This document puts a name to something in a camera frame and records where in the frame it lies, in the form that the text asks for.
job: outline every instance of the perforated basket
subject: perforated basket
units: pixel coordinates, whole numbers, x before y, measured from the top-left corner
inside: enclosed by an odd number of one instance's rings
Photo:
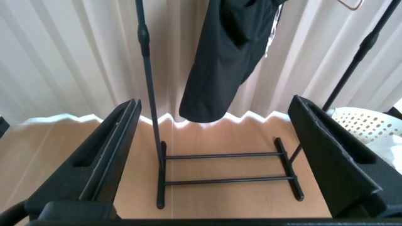
[[[373,110],[340,107],[332,118],[364,144],[381,137],[402,136],[401,120]]]

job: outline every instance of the clothes rack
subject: clothes rack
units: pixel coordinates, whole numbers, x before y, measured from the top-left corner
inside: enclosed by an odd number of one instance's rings
[[[327,111],[331,106],[332,102],[335,100],[336,96],[341,91],[342,87],[345,85],[346,81],[349,79],[350,75],[358,66],[359,62],[364,58],[366,53],[375,44],[380,30],[383,28],[384,24],[387,22],[389,17],[392,15],[393,11],[398,6],[401,0],[392,0],[391,4],[388,6],[387,10],[384,12],[383,16],[377,23],[376,27],[371,33],[369,33],[360,45],[353,61],[343,74],[339,83],[337,84],[334,91],[332,91],[330,97],[323,106],[323,110]],[[159,209],[165,207],[165,188],[166,186],[175,185],[199,185],[199,184],[214,184],[214,183],[234,183],[234,182],[250,182],[250,181],[276,181],[276,180],[288,180],[291,186],[293,195],[298,201],[304,199],[303,191],[298,182],[297,175],[293,171],[292,162],[298,156],[302,147],[299,145],[292,157],[289,159],[285,148],[283,147],[280,137],[274,140],[274,145],[276,147],[275,152],[262,152],[262,153],[242,153],[242,154],[208,154],[208,155],[185,155],[185,156],[167,156],[166,155],[166,142],[160,141],[159,127],[158,127],[158,116],[156,113],[155,104],[155,93],[153,89],[152,72],[151,72],[151,61],[149,59],[150,49],[149,49],[149,33],[145,24],[144,17],[144,7],[142,0],[136,0],[136,10],[138,17],[138,41],[141,45],[141,53],[144,60],[144,69],[146,77],[146,85],[148,88],[149,105],[151,107],[151,117],[152,125],[155,135],[156,152],[158,153],[159,162],[159,173],[158,173],[158,192],[156,196],[156,206]],[[190,180],[190,181],[166,181],[166,160],[175,159],[203,159],[203,158],[236,158],[236,157],[256,157],[256,156],[279,156],[282,162],[283,168],[285,170],[284,176],[267,176],[267,177],[257,177],[257,178],[234,178],[234,179],[217,179],[217,180]]]

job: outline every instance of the wooden floor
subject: wooden floor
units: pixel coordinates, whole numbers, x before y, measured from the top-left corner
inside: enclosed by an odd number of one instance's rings
[[[14,126],[0,139],[0,208],[28,198],[99,125],[98,121],[63,120]],[[265,122],[245,117],[240,123],[216,124],[171,120],[160,124],[170,155],[274,151],[281,137],[288,154],[297,146],[293,128],[279,117]],[[123,218],[283,218],[330,217],[304,154],[294,162],[305,199],[295,200],[287,181],[174,186],[166,205],[156,208],[158,160],[152,126],[138,124],[115,199]],[[199,180],[284,175],[278,157],[174,160],[166,180]]]

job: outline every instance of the curtain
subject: curtain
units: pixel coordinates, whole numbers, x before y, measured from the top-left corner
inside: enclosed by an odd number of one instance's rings
[[[276,36],[229,112],[286,112],[291,97],[323,105],[390,0],[349,11],[337,1],[289,0]],[[208,0],[146,0],[158,117],[178,108]],[[105,118],[141,99],[150,118],[131,0],[0,0],[0,114],[10,124],[60,113]],[[388,110],[402,97],[402,8],[333,107]]]

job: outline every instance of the curtain fold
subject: curtain fold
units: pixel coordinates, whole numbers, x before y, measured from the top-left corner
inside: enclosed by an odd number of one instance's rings
[[[295,94],[323,105],[386,7],[365,1],[349,11],[337,1],[289,0],[269,48],[239,88],[229,112],[263,117],[286,112]],[[146,0],[158,116],[178,108],[208,0]],[[18,124],[60,113],[105,118],[141,99],[150,116],[131,0],[0,1],[0,114]],[[386,111],[402,97],[402,7],[381,32],[333,107]]]

